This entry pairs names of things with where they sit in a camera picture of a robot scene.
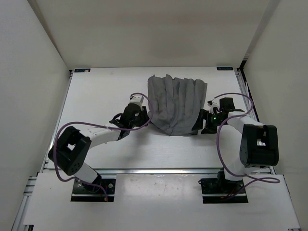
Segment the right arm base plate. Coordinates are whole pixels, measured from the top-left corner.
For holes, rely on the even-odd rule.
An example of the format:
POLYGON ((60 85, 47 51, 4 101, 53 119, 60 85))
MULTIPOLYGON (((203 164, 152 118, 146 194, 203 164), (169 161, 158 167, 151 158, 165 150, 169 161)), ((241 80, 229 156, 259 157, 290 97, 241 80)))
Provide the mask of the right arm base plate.
POLYGON ((244 181, 232 181, 225 179, 224 171, 221 169, 216 178, 201 178, 204 204, 246 204, 248 198, 244 187, 244 181))

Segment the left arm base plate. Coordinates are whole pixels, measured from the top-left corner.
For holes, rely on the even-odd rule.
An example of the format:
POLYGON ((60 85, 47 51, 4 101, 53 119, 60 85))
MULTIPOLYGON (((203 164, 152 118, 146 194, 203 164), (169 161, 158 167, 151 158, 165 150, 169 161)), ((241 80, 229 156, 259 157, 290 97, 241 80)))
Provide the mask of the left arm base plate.
POLYGON ((93 187, 75 180, 71 193, 71 202, 113 202, 115 199, 116 178, 102 177, 100 185, 105 189, 107 199, 105 199, 104 191, 99 187, 93 187))

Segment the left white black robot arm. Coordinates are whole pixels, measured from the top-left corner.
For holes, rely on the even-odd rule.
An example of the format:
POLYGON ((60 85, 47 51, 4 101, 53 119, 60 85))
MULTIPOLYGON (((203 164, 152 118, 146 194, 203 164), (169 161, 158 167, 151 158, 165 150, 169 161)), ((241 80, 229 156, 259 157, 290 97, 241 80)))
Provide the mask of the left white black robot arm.
POLYGON ((50 149, 48 158, 66 175, 80 179, 89 192, 95 193, 101 187, 101 177, 85 163, 89 149, 119 141, 128 136, 135 127, 147 126, 148 121, 146 106, 129 103, 124 112, 114 116, 105 128, 79 130, 74 126, 66 127, 57 143, 50 149))

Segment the grey pleated skirt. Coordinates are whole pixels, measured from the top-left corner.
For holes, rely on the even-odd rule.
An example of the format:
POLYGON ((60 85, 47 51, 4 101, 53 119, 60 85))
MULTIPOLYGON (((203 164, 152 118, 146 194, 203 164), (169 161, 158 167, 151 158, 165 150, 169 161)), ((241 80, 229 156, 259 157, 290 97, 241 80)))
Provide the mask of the grey pleated skirt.
POLYGON ((149 112, 153 125, 170 136, 194 133, 193 126, 204 108, 207 83, 166 75, 149 77, 147 87, 153 105, 149 112))

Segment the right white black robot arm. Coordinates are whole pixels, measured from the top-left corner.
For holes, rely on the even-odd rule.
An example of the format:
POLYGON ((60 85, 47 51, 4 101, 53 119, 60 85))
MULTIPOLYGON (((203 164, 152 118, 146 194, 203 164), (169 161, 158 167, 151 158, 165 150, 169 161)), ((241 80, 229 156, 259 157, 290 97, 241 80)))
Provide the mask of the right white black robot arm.
POLYGON ((241 133, 239 157, 231 164, 223 164, 218 172, 216 187, 228 192, 233 182, 241 181, 250 173, 262 168, 276 166, 279 161, 278 133, 274 125, 262 124, 234 106, 232 97, 219 100, 219 104, 209 101, 209 110, 200 110, 193 132, 216 134, 218 157, 222 160, 219 136, 222 126, 229 125, 241 133))

